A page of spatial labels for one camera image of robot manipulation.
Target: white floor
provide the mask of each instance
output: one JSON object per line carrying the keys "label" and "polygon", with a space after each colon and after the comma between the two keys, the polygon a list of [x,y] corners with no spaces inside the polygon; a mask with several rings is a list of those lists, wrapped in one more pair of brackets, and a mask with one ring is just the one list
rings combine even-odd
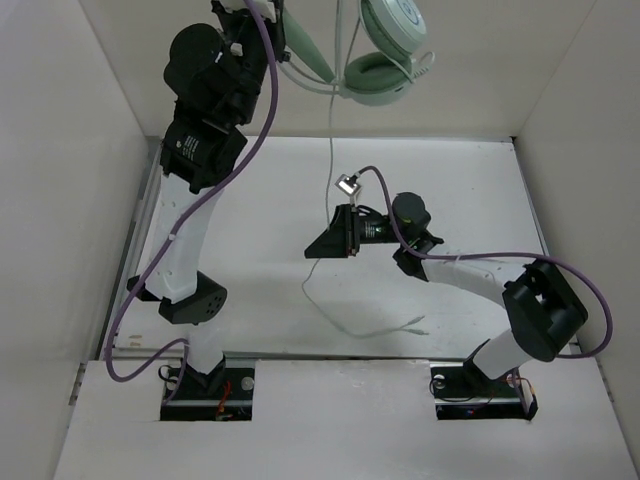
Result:
{"label": "white floor", "polygon": [[[309,284],[314,299],[355,333],[415,328],[368,340],[332,327],[304,298],[300,283],[312,265],[304,249],[326,226],[323,196],[329,164],[326,139],[270,139],[222,196],[200,260],[201,270],[229,289],[213,320],[228,352],[405,357],[465,357],[505,329],[504,312],[452,287],[406,277],[391,258],[395,245],[364,245],[357,258],[323,261]],[[540,242],[513,146],[500,142],[385,139],[336,141],[334,178],[369,165],[393,193],[421,195],[431,231],[464,251],[540,252]],[[361,202],[384,211],[375,177],[364,176]],[[333,206],[347,197],[331,189]],[[143,259],[148,256],[148,248]],[[124,356],[148,355],[185,334],[135,302],[120,330]]]}
{"label": "white floor", "polygon": [[[429,335],[355,340],[305,300],[306,246],[324,229],[326,140],[271,139],[218,203],[202,270],[229,288],[211,325],[227,352],[466,357],[504,330],[488,301],[407,278],[394,246],[363,246],[356,259],[321,264],[310,291],[350,330],[399,325],[418,315]],[[508,143],[339,140],[334,176],[376,164],[393,192],[423,196],[432,232],[464,251],[541,250]],[[362,203],[383,210],[364,178]],[[332,204],[346,200],[332,192]],[[185,331],[137,303],[119,354],[147,356]],[[138,362],[118,361],[131,371]],[[263,361],[252,422],[158,422],[162,384],[151,368],[129,384],[89,366],[57,480],[602,479],[636,478],[594,360],[532,363],[540,412],[518,420],[437,421],[424,360]]]}

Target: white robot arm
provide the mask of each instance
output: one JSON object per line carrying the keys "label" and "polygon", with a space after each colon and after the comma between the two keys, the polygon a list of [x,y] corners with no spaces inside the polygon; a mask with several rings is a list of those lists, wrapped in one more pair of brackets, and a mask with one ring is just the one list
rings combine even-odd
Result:
{"label": "white robot arm", "polygon": [[[401,247],[393,258],[404,273],[474,293],[507,312],[511,328],[483,343],[464,362],[471,382],[494,381],[532,359],[554,360],[586,322],[587,310],[551,263],[457,261],[460,253],[427,230],[431,215],[418,195],[401,193],[392,206],[403,239],[416,251],[435,257],[421,260]],[[389,215],[349,203],[336,207],[331,226],[307,248],[305,256],[346,258],[355,256],[361,244],[375,243],[398,243]]]}
{"label": "white robot arm", "polygon": [[[253,0],[264,18],[275,60],[285,61],[282,0]],[[186,376],[207,382],[223,359],[219,338],[210,338],[210,320],[222,309],[227,290],[198,271],[209,221],[247,139],[238,130],[253,119],[268,68],[265,38],[242,0],[213,0],[221,29],[199,23],[181,31],[171,44],[165,83],[177,95],[173,122],[161,145],[162,183],[151,258],[172,243],[138,291],[142,301],[159,303],[172,324],[188,324]],[[176,225],[190,216],[176,231]],[[133,289],[140,277],[129,280]]]}

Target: mint green headphones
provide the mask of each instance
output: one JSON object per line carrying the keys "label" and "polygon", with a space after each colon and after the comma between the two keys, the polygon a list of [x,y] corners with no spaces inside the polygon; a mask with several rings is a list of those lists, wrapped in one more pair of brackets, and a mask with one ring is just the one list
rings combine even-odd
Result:
{"label": "mint green headphones", "polygon": [[[294,64],[298,73],[321,85],[337,85],[338,94],[369,106],[387,105],[404,96],[414,81],[430,70],[435,55],[427,65],[415,68],[411,55],[422,45],[427,28],[413,0],[358,0],[359,20],[378,52],[364,55],[350,62],[343,78],[335,74],[311,38],[285,10],[283,24],[287,45],[321,80],[307,75]],[[331,94],[301,82],[290,72],[287,76],[298,85],[315,93]]]}

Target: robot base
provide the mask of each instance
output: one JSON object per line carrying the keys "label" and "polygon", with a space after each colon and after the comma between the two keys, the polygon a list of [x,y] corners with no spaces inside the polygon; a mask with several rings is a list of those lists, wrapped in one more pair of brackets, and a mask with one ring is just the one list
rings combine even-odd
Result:
{"label": "robot base", "polygon": [[[179,368],[170,368],[168,379],[177,378],[179,371]],[[187,365],[178,391],[160,410],[160,420],[249,421],[252,416],[254,378],[253,360],[225,359],[209,375],[198,373]],[[171,393],[169,388],[165,388],[163,398],[166,399]]]}
{"label": "robot base", "polygon": [[538,410],[535,396],[528,390],[525,394],[522,384],[516,388],[525,398],[526,411],[506,376],[483,384],[469,381],[462,362],[432,363],[431,378],[429,389],[435,399],[438,420],[531,420]]}

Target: white cable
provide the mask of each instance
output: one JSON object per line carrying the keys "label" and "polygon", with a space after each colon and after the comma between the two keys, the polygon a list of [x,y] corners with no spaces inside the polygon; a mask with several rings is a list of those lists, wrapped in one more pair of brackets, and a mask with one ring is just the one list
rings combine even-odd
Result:
{"label": "white cable", "polygon": [[[329,102],[329,149],[330,149],[330,163],[329,163],[329,175],[327,177],[327,185],[325,188],[325,195],[324,195],[324,208],[325,208],[325,213],[327,216],[327,228],[329,228],[331,226],[331,212],[329,211],[329,190],[331,189],[331,184],[332,184],[332,180],[333,180],[333,167],[335,165],[335,149],[334,149],[334,138],[333,138],[333,105],[335,103],[335,99],[336,99],[336,95],[338,93],[338,89],[337,87],[334,85],[333,90],[331,92],[331,101]],[[316,310],[318,310],[318,312],[320,313],[320,315],[322,315],[336,330],[338,330],[341,333],[344,333],[345,335],[354,338],[356,340],[364,340],[367,338],[374,338],[374,337],[380,337],[383,335],[388,335],[390,333],[395,333],[395,332],[405,332],[405,333],[410,333],[413,335],[429,335],[427,332],[423,331],[423,330],[419,330],[419,329],[414,329],[414,328],[407,328],[411,325],[415,325],[416,323],[421,322],[424,319],[424,315],[419,316],[414,318],[413,320],[405,323],[404,325],[400,326],[400,327],[390,327],[390,328],[384,328],[382,330],[375,330],[373,332],[369,332],[369,333],[353,333],[349,330],[347,330],[347,328],[345,328],[342,324],[340,324],[340,322],[334,320],[328,313],[326,313],[322,307],[320,305],[318,305],[315,300],[313,300],[313,298],[311,298],[311,296],[309,295],[309,293],[307,292],[307,283],[309,283],[309,281],[311,280],[311,277],[313,277],[313,272],[315,272],[318,264],[320,263],[322,259],[319,258],[317,259],[313,266],[311,267],[311,270],[309,271],[309,275],[307,275],[307,278],[304,279],[304,281],[302,282],[302,284],[300,285],[300,287],[302,288],[302,293],[304,294],[304,296],[307,298],[307,300],[309,300],[309,302],[316,308]]]}
{"label": "white cable", "polygon": [[296,72],[298,72],[300,75],[302,75],[304,78],[306,78],[307,80],[311,80],[314,83],[319,83],[320,85],[327,85],[327,86],[331,86],[334,85],[334,83],[327,83],[324,80],[320,80],[316,77],[314,77],[313,75],[308,74],[307,72],[305,72],[302,68],[300,68],[299,66],[297,66],[295,63],[293,63],[293,61],[289,60],[287,62],[289,64],[289,66],[294,69]]}
{"label": "white cable", "polygon": [[402,66],[402,64],[400,62],[398,62],[397,60],[394,60],[393,58],[391,58],[390,56],[388,56],[386,53],[381,52],[385,57],[387,57],[387,60],[389,60],[391,63],[393,63],[396,68],[398,70],[400,70],[405,77],[407,77],[407,80],[409,80],[410,83],[415,83],[415,78],[413,78],[413,75],[411,75],[406,68],[404,68]]}
{"label": "white cable", "polygon": [[427,57],[431,57],[431,60],[429,61],[429,63],[427,63],[426,65],[419,67],[417,70],[415,70],[413,72],[413,78],[420,78],[421,76],[423,76],[425,73],[428,73],[429,71],[431,71],[431,67],[433,66],[434,62],[436,61],[436,54],[435,52],[427,52],[425,53],[420,60],[418,60],[416,63],[418,65],[420,65],[421,63],[423,63]]}
{"label": "white cable", "polygon": [[283,63],[278,63],[278,67],[280,68],[280,71],[282,73],[285,74],[285,76],[291,80],[293,83],[295,83],[296,85],[298,85],[299,87],[304,88],[305,90],[312,92],[312,93],[318,93],[320,95],[332,95],[331,90],[322,90],[320,88],[316,88],[316,87],[312,87],[311,85],[307,85],[306,83],[304,83],[302,80],[300,80],[299,78],[297,78],[293,73],[291,73],[287,67],[285,66],[285,64]]}
{"label": "white cable", "polygon": [[353,52],[353,46],[356,43],[356,37],[358,36],[358,30],[360,29],[360,18],[358,17],[358,21],[356,22],[356,27],[353,29],[353,35],[351,36],[351,43],[349,44],[349,50],[347,51],[347,59],[344,61],[345,69],[347,65],[349,65],[349,60],[351,60],[351,53]]}
{"label": "white cable", "polygon": [[334,64],[336,72],[336,80],[340,82],[342,80],[342,12],[343,12],[342,0],[336,2],[336,23],[334,32]]}

